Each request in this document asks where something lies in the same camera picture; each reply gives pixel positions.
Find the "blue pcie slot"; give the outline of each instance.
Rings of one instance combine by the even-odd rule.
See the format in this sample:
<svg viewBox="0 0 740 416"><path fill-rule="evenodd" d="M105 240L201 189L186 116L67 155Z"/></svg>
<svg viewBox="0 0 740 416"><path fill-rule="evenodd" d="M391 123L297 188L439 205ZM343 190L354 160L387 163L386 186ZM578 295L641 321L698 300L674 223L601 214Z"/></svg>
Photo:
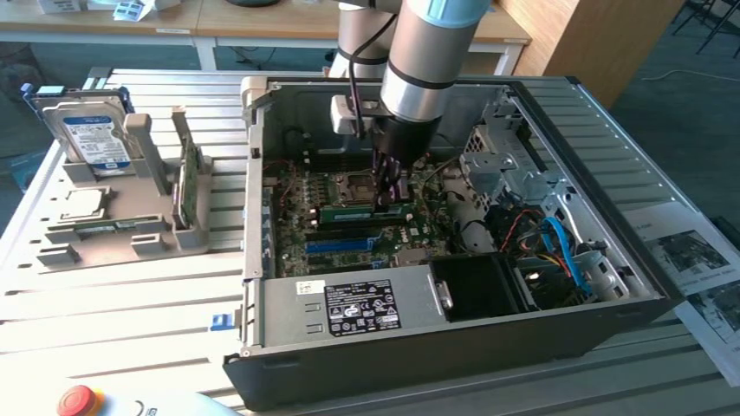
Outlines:
<svg viewBox="0 0 740 416"><path fill-rule="evenodd" d="M377 240L378 237L311 241L305 243L305 252L306 254L322 254L342 251L371 251L371 247Z"/></svg>

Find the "yellow wire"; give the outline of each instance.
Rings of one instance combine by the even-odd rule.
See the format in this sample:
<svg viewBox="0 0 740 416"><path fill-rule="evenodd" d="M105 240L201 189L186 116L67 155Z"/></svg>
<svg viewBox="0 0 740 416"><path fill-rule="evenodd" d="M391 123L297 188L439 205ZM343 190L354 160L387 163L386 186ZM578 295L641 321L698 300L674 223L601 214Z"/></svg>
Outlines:
<svg viewBox="0 0 740 416"><path fill-rule="evenodd" d="M542 258L543 260L546 260L547 262L550 262L551 264L554 264L557 267L561 267L559 262L557 260L554 260L553 257L546 256L545 254L537 254L537 257Z"/></svg>

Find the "warning label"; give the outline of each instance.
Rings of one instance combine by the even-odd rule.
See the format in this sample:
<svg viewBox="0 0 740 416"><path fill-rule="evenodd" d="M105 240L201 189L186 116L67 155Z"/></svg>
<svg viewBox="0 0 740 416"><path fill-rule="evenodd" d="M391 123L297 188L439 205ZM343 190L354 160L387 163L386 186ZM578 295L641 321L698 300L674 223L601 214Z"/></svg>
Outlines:
<svg viewBox="0 0 740 416"><path fill-rule="evenodd" d="M323 296L333 336L401 328L389 280L325 286Z"/></svg>

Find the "robotic arm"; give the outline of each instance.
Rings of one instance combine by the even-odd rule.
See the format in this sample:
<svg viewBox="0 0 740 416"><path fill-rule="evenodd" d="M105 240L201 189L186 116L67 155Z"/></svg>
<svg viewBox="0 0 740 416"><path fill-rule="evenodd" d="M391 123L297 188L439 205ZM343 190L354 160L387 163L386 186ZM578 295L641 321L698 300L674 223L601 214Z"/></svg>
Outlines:
<svg viewBox="0 0 740 416"><path fill-rule="evenodd" d="M358 137L365 134L362 125L369 129L379 209L395 200L393 190L401 170L429 147L489 3L489 0L339 3L338 55L329 76L343 76L350 65L359 77L378 77L385 69L379 102L361 101L351 93L349 100L337 96L331 103L337 133L347 133L341 120L351 120ZM395 14L394 25L386 25ZM383 26L386 30L377 36ZM366 48L357 54L371 37L377 40L363 45Z"/></svg>

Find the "motherboard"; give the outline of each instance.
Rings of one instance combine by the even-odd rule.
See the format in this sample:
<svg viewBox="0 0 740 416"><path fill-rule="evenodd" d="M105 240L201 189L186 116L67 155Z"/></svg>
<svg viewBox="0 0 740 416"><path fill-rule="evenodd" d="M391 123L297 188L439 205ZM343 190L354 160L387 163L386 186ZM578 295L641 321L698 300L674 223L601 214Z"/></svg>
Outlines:
<svg viewBox="0 0 740 416"><path fill-rule="evenodd" d="M437 226L449 222L446 207L422 201L434 164L402 176L397 202L382 212L371 210L370 170L314 172L305 163L275 164L263 181L274 189L275 277L411 266L449 254Z"/></svg>

